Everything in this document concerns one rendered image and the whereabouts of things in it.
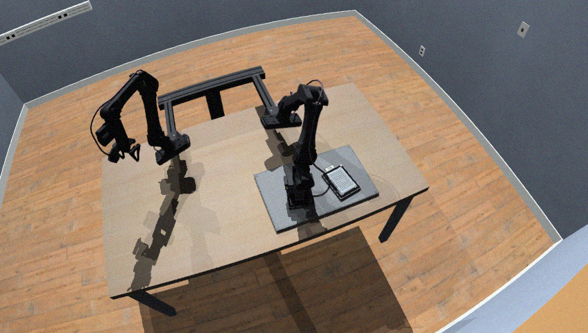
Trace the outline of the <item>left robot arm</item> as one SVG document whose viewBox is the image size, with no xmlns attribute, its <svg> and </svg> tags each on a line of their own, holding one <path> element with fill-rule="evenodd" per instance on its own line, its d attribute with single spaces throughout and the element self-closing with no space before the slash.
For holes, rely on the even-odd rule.
<svg viewBox="0 0 588 333">
<path fill-rule="evenodd" d="M 317 159 L 315 134 L 318 126 L 318 119 L 323 106 L 328 106 L 329 104 L 329 99 L 324 90 L 319 101 L 321 104 L 317 105 L 314 103 L 318 102 L 321 91 L 321 87 L 299 84 L 296 93 L 282 97 L 283 100 L 278 103 L 279 111 L 277 115 L 268 114 L 262 116 L 262 119 L 267 126 L 301 123 L 302 120 L 299 115 L 291 112 L 298 110 L 298 107 L 304 104 L 302 131 L 300 138 L 297 141 L 295 152 L 292 156 L 295 185 L 298 190 L 305 190 L 310 187 L 311 178 L 309 174 L 309 165 L 312 165 L 312 162 L 309 156 L 309 147 L 311 147 L 311 157 L 313 162 Z"/>
</svg>

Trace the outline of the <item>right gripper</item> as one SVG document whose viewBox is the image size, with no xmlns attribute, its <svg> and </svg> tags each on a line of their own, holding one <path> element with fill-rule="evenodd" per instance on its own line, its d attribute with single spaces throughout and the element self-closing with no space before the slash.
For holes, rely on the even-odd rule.
<svg viewBox="0 0 588 333">
<path fill-rule="evenodd" d="M 116 159 L 116 155 L 119 154 L 119 151 L 122 152 L 122 155 L 120 155 L 120 158 L 124 159 L 125 158 L 125 154 L 124 153 L 129 153 L 129 155 L 136 160 L 137 162 L 139 161 L 139 151 L 140 151 L 140 144 L 137 144 L 136 146 L 133 146 L 130 149 L 130 146 L 132 144 L 134 144 L 136 141 L 135 139 L 132 138 L 128 138 L 126 131 L 124 131 L 124 133 L 122 133 L 122 136 L 115 136 L 115 143 L 112 145 L 112 148 L 110 150 L 110 153 L 113 152 L 114 155 L 112 155 L 112 157 L 114 159 Z M 137 151 L 137 158 L 135 157 L 135 151 Z"/>
</svg>

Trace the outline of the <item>white multi-well plate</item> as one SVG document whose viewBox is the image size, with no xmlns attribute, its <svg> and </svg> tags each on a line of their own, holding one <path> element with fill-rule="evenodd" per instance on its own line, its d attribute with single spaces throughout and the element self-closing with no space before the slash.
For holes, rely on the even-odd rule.
<svg viewBox="0 0 588 333">
<path fill-rule="evenodd" d="M 337 168 L 336 170 L 328 173 L 327 175 L 329 176 L 330 181 L 334 184 L 334 186 L 341 194 L 344 194 L 347 191 L 356 187 L 356 184 L 346 174 L 342 167 Z"/>
</svg>

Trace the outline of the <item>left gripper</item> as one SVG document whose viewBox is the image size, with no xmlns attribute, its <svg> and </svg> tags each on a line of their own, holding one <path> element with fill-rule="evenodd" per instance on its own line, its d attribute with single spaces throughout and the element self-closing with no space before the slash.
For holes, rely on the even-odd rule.
<svg viewBox="0 0 588 333">
<path fill-rule="evenodd" d="M 313 175 L 310 172 L 309 172 L 309 174 L 310 174 L 311 181 L 310 181 L 310 187 L 308 189 L 310 189 L 310 188 L 312 188 L 312 187 L 315 186 Z M 291 191 L 290 190 L 290 186 L 293 186 L 294 185 L 294 188 L 295 188 L 295 197 L 296 198 L 301 198 L 301 197 L 305 197 L 306 195 L 310 195 L 310 194 L 307 194 L 309 192 L 309 191 L 307 191 L 307 189 L 305 189 L 305 190 L 298 190 L 298 189 L 296 189 L 295 179 L 294 179 L 294 173 L 293 172 L 292 173 L 287 173 L 286 176 L 284 176 L 284 184 L 285 184 L 285 189 L 287 191 L 289 191 L 289 192 Z"/>
</svg>

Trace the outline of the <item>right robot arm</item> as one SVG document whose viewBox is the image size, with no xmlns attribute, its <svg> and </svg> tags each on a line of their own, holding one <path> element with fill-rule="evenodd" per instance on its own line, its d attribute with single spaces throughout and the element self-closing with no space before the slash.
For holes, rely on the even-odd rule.
<svg viewBox="0 0 588 333">
<path fill-rule="evenodd" d="M 161 147 L 161 149 L 155 153 L 156 162 L 161 162 L 174 152 L 186 146 L 188 141 L 185 134 L 171 141 L 169 139 L 170 137 L 165 136 L 164 131 L 162 131 L 157 111 L 156 92 L 158 92 L 158 87 L 158 80 L 146 71 L 140 71 L 138 74 L 136 73 L 116 94 L 116 96 L 100 109 L 100 116 L 105 120 L 105 123 L 95 132 L 98 142 L 102 146 L 107 146 L 115 136 L 122 136 L 125 129 L 120 120 L 121 109 L 128 99 L 138 90 L 139 95 L 141 95 L 144 102 L 148 127 L 148 134 L 146 135 L 148 144 L 150 146 Z"/>
</svg>

